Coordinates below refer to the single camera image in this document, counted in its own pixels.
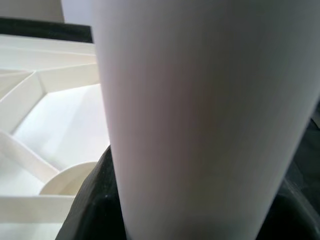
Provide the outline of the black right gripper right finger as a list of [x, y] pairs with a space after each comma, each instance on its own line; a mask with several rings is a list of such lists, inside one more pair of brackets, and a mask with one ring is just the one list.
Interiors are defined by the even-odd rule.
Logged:
[[320, 240], [320, 174], [285, 177], [255, 240]]

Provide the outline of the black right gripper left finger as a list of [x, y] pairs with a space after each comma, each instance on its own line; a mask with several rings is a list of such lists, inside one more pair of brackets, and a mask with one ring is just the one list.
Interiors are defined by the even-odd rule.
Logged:
[[110, 146], [80, 186], [55, 240], [131, 240], [125, 229]]

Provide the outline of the white plastic table leg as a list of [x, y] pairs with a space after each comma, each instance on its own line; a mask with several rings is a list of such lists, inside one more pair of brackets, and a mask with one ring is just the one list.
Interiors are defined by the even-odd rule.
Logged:
[[320, 96], [320, 0], [92, 0], [130, 240], [255, 240]]

